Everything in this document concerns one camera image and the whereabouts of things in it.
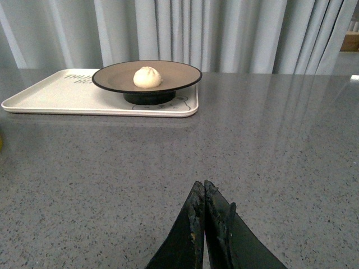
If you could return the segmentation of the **right gripper worn black right finger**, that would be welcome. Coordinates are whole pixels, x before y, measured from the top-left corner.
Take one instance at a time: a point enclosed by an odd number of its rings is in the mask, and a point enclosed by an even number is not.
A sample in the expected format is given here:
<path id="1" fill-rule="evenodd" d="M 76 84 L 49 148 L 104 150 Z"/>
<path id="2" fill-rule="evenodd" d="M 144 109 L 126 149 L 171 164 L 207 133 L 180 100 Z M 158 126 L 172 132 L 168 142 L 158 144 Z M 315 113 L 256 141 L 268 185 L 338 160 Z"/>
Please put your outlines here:
<path id="1" fill-rule="evenodd" d="M 245 224 L 209 180 L 205 187 L 205 236 L 211 268 L 286 268 Z"/>

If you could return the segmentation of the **right gripper worn black left finger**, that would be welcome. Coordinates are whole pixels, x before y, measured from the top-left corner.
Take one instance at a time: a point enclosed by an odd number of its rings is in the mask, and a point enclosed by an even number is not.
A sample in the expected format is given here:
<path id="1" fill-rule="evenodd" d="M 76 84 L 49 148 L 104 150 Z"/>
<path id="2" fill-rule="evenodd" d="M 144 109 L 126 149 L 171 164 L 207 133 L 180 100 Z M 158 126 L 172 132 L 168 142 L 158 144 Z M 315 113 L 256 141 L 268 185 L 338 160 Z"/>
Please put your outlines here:
<path id="1" fill-rule="evenodd" d="M 146 268 L 202 268 L 205 230 L 205 188 L 196 181 L 168 236 Z"/>

